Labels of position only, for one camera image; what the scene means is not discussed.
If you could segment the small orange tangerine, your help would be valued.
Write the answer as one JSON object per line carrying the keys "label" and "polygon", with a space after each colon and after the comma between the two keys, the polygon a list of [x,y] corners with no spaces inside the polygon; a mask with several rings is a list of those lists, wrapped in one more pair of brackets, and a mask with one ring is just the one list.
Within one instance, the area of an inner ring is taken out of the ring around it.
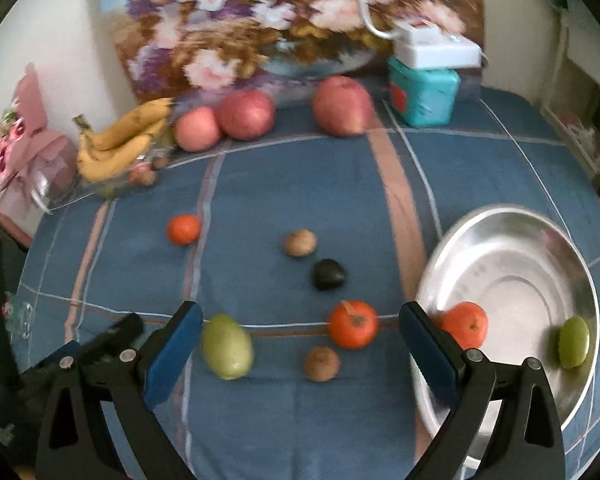
{"label": "small orange tangerine", "polygon": [[173,217],[166,227],[170,242],[178,246],[195,243],[200,237],[201,220],[193,214],[179,214]]}

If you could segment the green mango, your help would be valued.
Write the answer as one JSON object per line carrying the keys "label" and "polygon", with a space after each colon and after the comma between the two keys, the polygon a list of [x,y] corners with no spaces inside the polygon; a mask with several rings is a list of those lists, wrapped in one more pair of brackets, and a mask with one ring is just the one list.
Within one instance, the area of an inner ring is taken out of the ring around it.
{"label": "green mango", "polygon": [[572,370],[581,366],[590,351],[591,334],[585,319],[575,315],[560,328],[558,356],[562,368]]}
{"label": "green mango", "polygon": [[200,344],[204,362],[220,379],[242,378],[253,366],[250,333],[225,313],[213,315],[204,324]]}

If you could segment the large steel bowl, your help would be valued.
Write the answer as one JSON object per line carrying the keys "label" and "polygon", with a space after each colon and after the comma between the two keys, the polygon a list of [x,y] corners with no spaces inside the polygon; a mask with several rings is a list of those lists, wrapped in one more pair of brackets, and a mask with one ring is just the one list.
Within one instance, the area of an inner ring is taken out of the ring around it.
{"label": "large steel bowl", "polygon": [[[568,235],[549,218],[514,205],[478,208],[440,240],[419,283],[416,301],[436,316],[463,301],[488,318],[481,351],[519,365],[538,359],[547,374],[562,428],[586,397],[600,348],[600,307],[590,270]],[[558,338],[570,318],[588,324],[583,364],[559,363]]]}

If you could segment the clear plastic fruit tray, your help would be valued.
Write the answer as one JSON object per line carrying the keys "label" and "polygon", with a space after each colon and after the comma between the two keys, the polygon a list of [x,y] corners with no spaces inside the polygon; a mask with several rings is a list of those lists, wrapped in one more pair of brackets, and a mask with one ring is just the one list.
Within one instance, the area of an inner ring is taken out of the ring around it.
{"label": "clear plastic fruit tray", "polygon": [[85,133],[79,137],[76,162],[85,185],[109,200],[129,188],[150,188],[157,172],[170,165],[175,141],[170,129],[156,136],[141,133],[117,148],[96,150]]}

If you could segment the banana bunch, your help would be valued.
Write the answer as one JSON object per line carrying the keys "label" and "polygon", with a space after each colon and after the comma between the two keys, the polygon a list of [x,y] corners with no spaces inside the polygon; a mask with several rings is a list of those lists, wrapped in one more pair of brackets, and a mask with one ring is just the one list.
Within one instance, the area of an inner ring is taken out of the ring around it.
{"label": "banana bunch", "polygon": [[172,105],[171,98],[143,103],[102,132],[94,131],[83,115],[74,116],[80,129],[76,164],[81,177],[98,183],[123,174],[166,131]]}

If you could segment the blue plaid tablecloth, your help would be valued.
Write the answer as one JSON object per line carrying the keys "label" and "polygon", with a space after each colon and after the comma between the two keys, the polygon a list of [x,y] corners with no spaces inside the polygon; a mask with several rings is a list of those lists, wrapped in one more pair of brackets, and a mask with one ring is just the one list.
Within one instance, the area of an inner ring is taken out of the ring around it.
{"label": "blue plaid tablecloth", "polygon": [[[367,136],[322,136],[306,105],[281,110],[254,143],[226,141],[167,169],[156,185],[115,200],[74,198],[44,218],[17,296],[32,309],[14,342],[29,367],[65,342],[84,342],[135,312],[148,330],[190,299],[252,333],[249,376],[222,382],[192,356],[157,416],[201,479],[402,479],[425,444],[411,363],[396,314],[427,257],[460,217],[518,204],[563,228],[590,268],[600,302],[600,202],[555,130],[516,94],[486,89],[440,130],[402,125],[386,104]],[[166,235],[179,214],[201,220],[198,240]],[[288,256],[284,238],[317,236]],[[317,290],[314,263],[337,260],[339,288]],[[341,300],[372,306],[379,330],[366,347],[332,342]],[[329,382],[303,373],[316,346],[335,350]],[[577,477],[600,450],[600,357],[564,433]]]}

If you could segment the brown kiwi far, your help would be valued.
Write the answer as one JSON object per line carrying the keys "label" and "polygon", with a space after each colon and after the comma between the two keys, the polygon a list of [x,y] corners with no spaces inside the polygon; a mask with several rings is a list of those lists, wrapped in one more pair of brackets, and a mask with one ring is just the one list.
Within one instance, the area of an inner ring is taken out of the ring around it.
{"label": "brown kiwi far", "polygon": [[298,229],[284,238],[283,250],[288,256],[304,258],[312,255],[317,248],[317,236],[310,230]]}

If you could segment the pink flower bouquet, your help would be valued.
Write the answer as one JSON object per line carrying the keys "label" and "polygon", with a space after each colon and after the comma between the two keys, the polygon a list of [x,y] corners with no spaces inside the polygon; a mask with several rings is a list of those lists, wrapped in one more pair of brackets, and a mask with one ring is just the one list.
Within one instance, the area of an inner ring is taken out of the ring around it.
{"label": "pink flower bouquet", "polygon": [[0,213],[49,214],[76,185],[77,157],[73,140],[48,125],[38,72],[28,64],[0,120]]}

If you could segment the black avocado far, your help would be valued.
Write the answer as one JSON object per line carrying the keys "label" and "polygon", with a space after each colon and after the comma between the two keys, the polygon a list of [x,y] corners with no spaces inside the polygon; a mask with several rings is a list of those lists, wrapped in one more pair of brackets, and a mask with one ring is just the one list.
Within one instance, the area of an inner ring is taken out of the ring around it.
{"label": "black avocado far", "polygon": [[312,269],[313,285],[321,292],[341,287],[347,277],[346,269],[334,259],[318,260]]}

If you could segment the pink apple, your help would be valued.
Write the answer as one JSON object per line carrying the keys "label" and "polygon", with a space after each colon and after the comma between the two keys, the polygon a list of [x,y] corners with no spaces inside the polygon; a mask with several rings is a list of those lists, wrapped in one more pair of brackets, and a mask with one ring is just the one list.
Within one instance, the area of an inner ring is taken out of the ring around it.
{"label": "pink apple", "polygon": [[222,138],[222,131],[210,106],[190,110],[175,123],[175,140],[178,146],[191,153],[213,148]]}

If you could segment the large orange persimmon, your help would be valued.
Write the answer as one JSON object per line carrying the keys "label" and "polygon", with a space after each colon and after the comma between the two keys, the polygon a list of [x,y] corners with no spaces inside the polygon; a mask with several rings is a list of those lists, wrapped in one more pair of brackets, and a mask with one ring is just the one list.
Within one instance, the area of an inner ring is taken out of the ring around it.
{"label": "large orange persimmon", "polygon": [[332,309],[327,322],[327,333],[338,347],[358,350],[368,346],[379,330],[376,310],[358,300],[341,300]]}

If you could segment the floral painting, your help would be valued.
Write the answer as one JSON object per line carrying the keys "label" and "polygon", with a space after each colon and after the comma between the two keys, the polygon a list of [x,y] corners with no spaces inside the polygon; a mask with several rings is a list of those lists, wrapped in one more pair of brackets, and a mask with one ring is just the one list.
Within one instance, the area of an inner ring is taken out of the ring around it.
{"label": "floral painting", "polygon": [[483,0],[97,0],[140,102],[234,89],[288,93],[312,79],[378,76],[401,18],[482,44]]}

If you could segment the large red apple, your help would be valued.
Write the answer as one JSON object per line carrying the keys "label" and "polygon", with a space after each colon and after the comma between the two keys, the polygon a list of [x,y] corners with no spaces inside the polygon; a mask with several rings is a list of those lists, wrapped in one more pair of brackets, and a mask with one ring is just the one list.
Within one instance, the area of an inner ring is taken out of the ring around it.
{"label": "large red apple", "polygon": [[331,76],[318,86],[312,99],[315,122],[331,136],[362,136],[374,116],[373,99],[355,79]]}

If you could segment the white shelf unit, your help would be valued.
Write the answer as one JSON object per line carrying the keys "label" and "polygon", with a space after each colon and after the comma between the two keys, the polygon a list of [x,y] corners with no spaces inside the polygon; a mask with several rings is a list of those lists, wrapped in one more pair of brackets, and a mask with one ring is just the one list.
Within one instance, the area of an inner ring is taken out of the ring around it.
{"label": "white shelf unit", "polygon": [[541,113],[591,178],[600,177],[600,128],[593,125],[599,105],[600,24],[583,0],[565,0]]}

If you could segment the teal plastic box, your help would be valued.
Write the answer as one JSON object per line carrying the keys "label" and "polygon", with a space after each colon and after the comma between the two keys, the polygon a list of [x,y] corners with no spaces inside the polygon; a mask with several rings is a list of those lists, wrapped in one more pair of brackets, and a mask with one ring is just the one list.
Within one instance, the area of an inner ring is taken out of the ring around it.
{"label": "teal plastic box", "polygon": [[413,70],[394,55],[388,59],[389,100],[407,125],[445,126],[456,101],[460,76],[455,70]]}

